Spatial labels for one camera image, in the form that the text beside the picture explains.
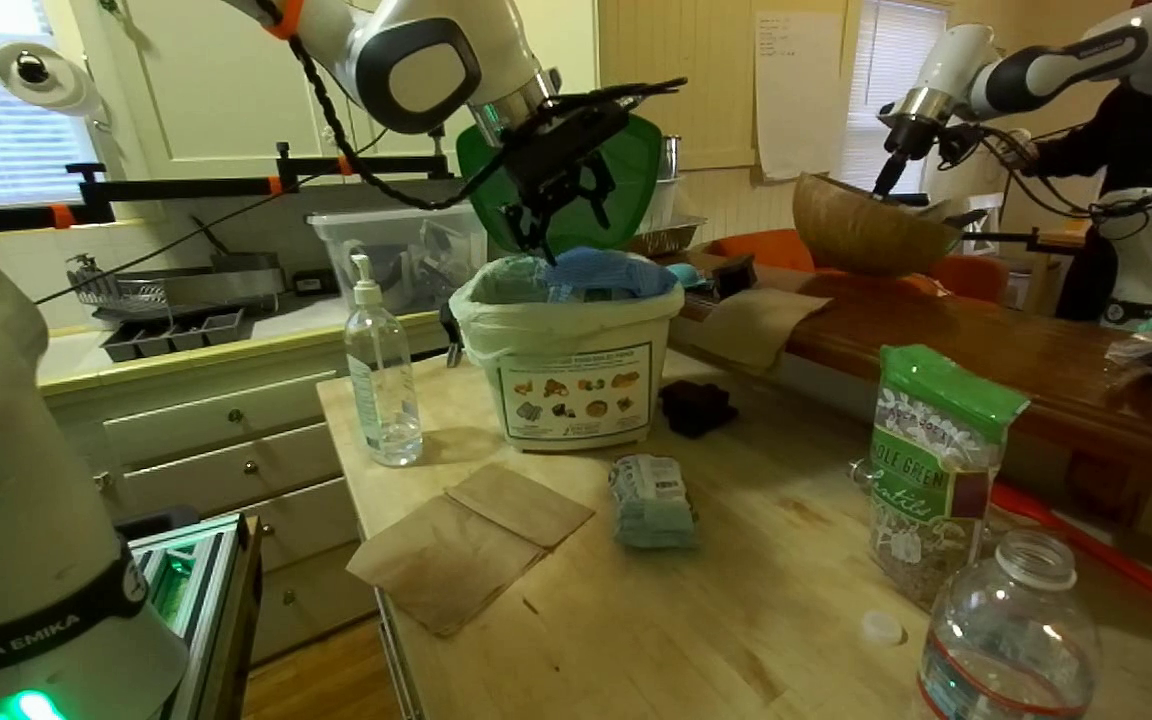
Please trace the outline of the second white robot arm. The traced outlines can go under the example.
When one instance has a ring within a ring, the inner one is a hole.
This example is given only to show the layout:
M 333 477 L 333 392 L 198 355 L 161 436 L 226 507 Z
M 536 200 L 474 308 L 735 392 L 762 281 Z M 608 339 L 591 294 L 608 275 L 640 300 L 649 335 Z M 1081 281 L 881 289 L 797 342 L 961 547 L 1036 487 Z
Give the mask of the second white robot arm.
M 881 112 L 888 164 L 872 192 L 888 196 L 909 159 L 980 145 L 992 114 L 1021 114 L 1068 86 L 1108 83 L 1098 114 L 1058 139 L 1008 135 L 1021 177 L 1104 177 L 1089 243 L 1068 263 L 1064 318 L 1127 325 L 1152 317 L 1152 0 L 1093 22 L 1074 45 L 996 52 L 986 22 L 948 28 L 915 83 Z

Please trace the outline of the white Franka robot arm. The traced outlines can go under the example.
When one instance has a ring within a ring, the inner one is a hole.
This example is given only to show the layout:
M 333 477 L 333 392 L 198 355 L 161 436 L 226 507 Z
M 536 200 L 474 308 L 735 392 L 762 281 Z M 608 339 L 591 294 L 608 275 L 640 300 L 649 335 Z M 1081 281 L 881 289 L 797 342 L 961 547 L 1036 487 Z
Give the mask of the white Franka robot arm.
M 230 5 L 392 131 L 467 112 L 489 170 L 518 189 L 525 249 L 543 249 L 570 204 L 608 204 L 618 166 L 601 146 L 655 97 L 649 81 L 556 86 L 511 0 Z M 37 389 L 46 346 L 42 308 L 0 272 L 0 720 L 161 720 L 190 645 Z

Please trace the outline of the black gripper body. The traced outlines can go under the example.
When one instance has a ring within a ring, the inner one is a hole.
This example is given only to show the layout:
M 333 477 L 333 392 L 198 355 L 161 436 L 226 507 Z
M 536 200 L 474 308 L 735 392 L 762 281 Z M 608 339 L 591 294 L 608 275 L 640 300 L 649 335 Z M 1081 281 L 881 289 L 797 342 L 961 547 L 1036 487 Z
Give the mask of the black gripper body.
M 640 114 L 640 104 L 676 86 L 681 81 L 636 81 L 543 98 L 500 146 L 519 210 L 536 220 L 536 204 L 565 210 L 583 200 L 590 164 L 604 164 L 618 184 L 649 192 L 665 159 L 665 135 Z

